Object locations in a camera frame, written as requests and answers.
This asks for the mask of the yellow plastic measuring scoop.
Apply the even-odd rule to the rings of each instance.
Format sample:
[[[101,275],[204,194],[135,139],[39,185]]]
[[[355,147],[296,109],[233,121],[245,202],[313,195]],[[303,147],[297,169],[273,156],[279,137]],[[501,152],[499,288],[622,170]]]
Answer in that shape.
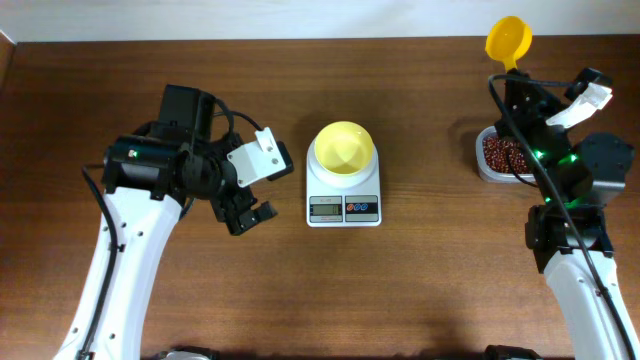
[[[528,52],[532,39],[528,24],[517,16],[507,16],[492,27],[486,38],[485,52],[509,72],[517,68],[517,61]]]

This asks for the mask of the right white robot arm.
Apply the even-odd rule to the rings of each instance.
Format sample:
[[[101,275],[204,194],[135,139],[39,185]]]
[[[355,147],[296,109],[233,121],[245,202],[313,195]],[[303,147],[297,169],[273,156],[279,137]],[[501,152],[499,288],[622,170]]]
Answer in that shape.
[[[544,200],[529,210],[525,241],[561,307],[578,359],[636,359],[639,339],[619,290],[604,209],[625,188],[635,149],[611,133],[572,143],[570,130],[612,99],[612,81],[583,69],[571,82],[492,75],[499,137],[513,141]]]

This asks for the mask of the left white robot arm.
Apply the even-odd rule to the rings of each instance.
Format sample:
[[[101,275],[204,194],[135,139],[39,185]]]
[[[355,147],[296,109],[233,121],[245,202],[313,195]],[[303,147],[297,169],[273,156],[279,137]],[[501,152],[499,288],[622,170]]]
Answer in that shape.
[[[59,359],[137,359],[154,280],[174,227],[196,200],[239,236],[276,216],[251,184],[293,170],[270,128],[246,143],[238,112],[214,95],[178,85],[164,89],[160,112],[108,147],[99,189],[87,183],[101,213],[95,252]]]

